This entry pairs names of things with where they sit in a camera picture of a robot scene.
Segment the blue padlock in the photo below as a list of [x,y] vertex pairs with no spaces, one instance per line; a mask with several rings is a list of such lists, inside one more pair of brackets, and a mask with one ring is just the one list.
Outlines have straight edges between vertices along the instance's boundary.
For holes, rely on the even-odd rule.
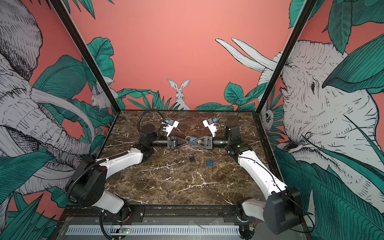
[[213,166],[214,166],[214,162],[212,160],[208,160],[207,167],[213,167]]
[[194,140],[196,140],[197,137],[186,137],[186,141],[190,144],[190,145],[193,145],[194,144]]

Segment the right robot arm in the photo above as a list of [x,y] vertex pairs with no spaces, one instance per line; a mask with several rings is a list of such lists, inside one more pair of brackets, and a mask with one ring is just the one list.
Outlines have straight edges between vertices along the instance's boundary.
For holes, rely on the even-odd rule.
[[256,199],[240,203],[240,220],[250,218],[266,223],[268,229],[278,235],[299,225],[303,219],[301,194],[279,180],[259,159],[252,147],[242,140],[240,127],[226,126],[225,137],[191,137],[193,145],[206,150],[225,149],[238,165],[247,171],[262,191],[266,201]]

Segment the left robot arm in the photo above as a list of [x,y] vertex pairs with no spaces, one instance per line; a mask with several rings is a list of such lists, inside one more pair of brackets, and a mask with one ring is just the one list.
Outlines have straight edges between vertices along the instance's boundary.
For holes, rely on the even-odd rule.
[[148,160],[155,148],[175,150],[189,142],[171,135],[174,127],[165,127],[165,137],[153,125],[146,125],[139,132],[139,139],[128,150],[103,159],[87,158],[79,164],[66,185],[66,202],[70,206],[98,208],[112,214],[120,213],[128,204],[124,199],[105,190],[106,180],[112,175]]

